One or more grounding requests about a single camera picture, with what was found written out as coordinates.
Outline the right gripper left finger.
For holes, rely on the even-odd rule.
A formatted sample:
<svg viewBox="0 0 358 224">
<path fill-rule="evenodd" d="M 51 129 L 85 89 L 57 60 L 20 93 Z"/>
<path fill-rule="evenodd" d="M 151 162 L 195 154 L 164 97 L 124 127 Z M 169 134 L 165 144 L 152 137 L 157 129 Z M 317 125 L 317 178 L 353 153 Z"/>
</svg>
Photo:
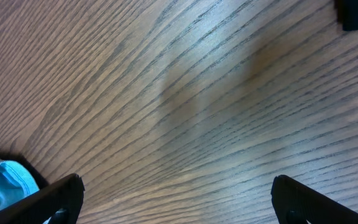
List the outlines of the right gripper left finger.
<svg viewBox="0 0 358 224">
<path fill-rule="evenodd" d="M 68 223 L 79 217 L 85 187 L 78 174 L 70 174 L 0 211 L 0 224 Z"/>
</svg>

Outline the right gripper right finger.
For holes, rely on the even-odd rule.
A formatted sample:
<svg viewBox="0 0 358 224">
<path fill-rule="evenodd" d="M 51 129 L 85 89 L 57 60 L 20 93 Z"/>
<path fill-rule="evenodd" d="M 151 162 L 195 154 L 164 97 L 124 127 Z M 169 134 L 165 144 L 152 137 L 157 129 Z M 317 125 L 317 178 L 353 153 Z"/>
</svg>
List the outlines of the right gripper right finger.
<svg viewBox="0 0 358 224">
<path fill-rule="evenodd" d="M 358 224 L 358 213 L 287 175 L 273 180 L 272 206 L 279 224 Z"/>
</svg>

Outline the light blue printed t-shirt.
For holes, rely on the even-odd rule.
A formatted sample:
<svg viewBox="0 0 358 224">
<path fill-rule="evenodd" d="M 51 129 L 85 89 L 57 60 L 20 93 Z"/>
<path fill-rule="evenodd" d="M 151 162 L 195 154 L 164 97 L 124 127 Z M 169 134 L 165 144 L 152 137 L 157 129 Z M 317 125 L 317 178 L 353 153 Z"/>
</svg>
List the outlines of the light blue printed t-shirt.
<svg viewBox="0 0 358 224">
<path fill-rule="evenodd" d="M 0 211 L 38 191 L 39 186 L 24 166 L 0 159 Z"/>
</svg>

